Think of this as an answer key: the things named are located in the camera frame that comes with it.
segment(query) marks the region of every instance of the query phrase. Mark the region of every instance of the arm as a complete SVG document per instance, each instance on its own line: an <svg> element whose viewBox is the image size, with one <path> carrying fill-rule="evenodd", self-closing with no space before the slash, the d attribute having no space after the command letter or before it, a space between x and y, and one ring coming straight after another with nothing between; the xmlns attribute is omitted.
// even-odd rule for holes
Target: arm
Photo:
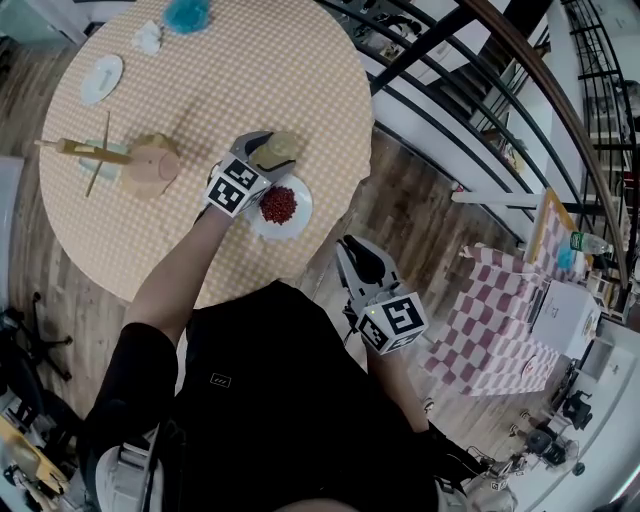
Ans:
<svg viewBox="0 0 640 512"><path fill-rule="evenodd" d="M402 410L414 432L429 430L429 421L418 395L409 380L407 369L399 350L383 356L364 343L367 348L367 368L384 392Z"/></svg>
<svg viewBox="0 0 640 512"><path fill-rule="evenodd" d="M127 310L125 325L150 325L177 345L209 265L232 222L218 208L207 209L144 280Z"/></svg>

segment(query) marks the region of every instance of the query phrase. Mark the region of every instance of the red and white checkered cloth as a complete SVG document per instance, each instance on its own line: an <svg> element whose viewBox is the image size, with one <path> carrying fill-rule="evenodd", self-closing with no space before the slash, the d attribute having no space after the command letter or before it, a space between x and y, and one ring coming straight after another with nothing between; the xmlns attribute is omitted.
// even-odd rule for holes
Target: red and white checkered cloth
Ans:
<svg viewBox="0 0 640 512"><path fill-rule="evenodd" d="M495 249L465 247L464 253L476 265L424 368L465 395L543 390L559 354L532 338L526 320L545 278ZM533 369L523 376L529 361Z"/></svg>
<svg viewBox="0 0 640 512"><path fill-rule="evenodd" d="M558 249L565 243L569 243L571 231L563 224L556 203L548 202L546 219L542 224L543 232L538 254L533 262L538 272L541 272L557 281L578 282L582 275L573 270L558 268Z"/></svg>

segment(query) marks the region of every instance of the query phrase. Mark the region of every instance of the small white plate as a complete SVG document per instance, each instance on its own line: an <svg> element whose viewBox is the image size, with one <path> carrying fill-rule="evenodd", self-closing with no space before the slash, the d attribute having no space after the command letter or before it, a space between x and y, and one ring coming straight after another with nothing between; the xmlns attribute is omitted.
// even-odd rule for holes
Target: small white plate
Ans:
<svg viewBox="0 0 640 512"><path fill-rule="evenodd" d="M265 238L271 240L287 240L296 238L309 223L313 212L313 200L311 192L307 186L295 176L288 174L282 178L275 187L286 187L293 190L295 197L296 211L293 216L284 224L267 221L262 215L259 203L247 210L247 220L251 223L251 228Z"/></svg>
<svg viewBox="0 0 640 512"><path fill-rule="evenodd" d="M122 76L122 59L117 55L106 55L93 64L85 75L80 97L85 105L93 105L105 99L116 88Z"/></svg>

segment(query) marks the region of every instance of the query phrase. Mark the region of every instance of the round table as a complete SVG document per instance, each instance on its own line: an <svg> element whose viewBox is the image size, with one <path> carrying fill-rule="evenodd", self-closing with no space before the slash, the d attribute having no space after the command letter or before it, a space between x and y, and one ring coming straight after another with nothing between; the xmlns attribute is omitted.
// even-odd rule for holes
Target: round table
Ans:
<svg viewBox="0 0 640 512"><path fill-rule="evenodd" d="M166 6L138 0L87 41L60 80L42 138L101 139L109 110L110 142L161 132L177 143L180 175L149 201L122 190L119 176L98 176L85 198L91 173L77 158L43 148L42 196L71 260L131 300L192 226L211 168L233 141L256 130L294 133L302 147L294 173L314 202L309 224L295 240L271 241L239 218L205 279L197 302L204 307L304 270L369 173L371 96L349 38L311 0L214 0L206 30L177 35L165 27L156 56L134 49L134 32L147 20L160 23ZM120 83L84 106L84 75L107 54L124 61Z"/></svg>

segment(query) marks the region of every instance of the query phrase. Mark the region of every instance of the checkered tablecloth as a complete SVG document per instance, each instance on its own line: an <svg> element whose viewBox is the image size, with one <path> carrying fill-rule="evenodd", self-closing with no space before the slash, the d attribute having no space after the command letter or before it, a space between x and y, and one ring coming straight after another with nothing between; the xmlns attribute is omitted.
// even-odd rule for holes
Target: checkered tablecloth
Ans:
<svg viewBox="0 0 640 512"><path fill-rule="evenodd" d="M558 205L555 201L548 201L542 226L540 244L535 259L532 264L536 271L549 276L557 281L578 282L582 278L582 274L574 270L564 270L558 268L558 249L565 243L569 243L571 230L562 222L561 215L563 212L558 211Z"/></svg>
<svg viewBox="0 0 640 512"><path fill-rule="evenodd" d="M465 247L464 255L475 259L474 269L424 368L466 395L543 390L559 354L532 338L527 319L545 277L495 249Z"/></svg>
<svg viewBox="0 0 640 512"><path fill-rule="evenodd" d="M90 173L78 159L42 149L42 196L73 262L131 300L193 224L211 168L233 141L256 130L295 134L301 154L294 173L313 197L309 224L296 240L267 241L237 220L205 279L203 307L304 270L369 174L371 95L347 34L312 0L215 0L206 30L163 28L158 55L134 49L136 30L148 20L162 24L167 5L138 0L87 41L60 80L42 138L101 139L108 109L111 142L164 133L177 143L180 175L150 201L100 175L85 198ZM104 101L84 106L83 78L108 54L124 61L122 78Z"/></svg>

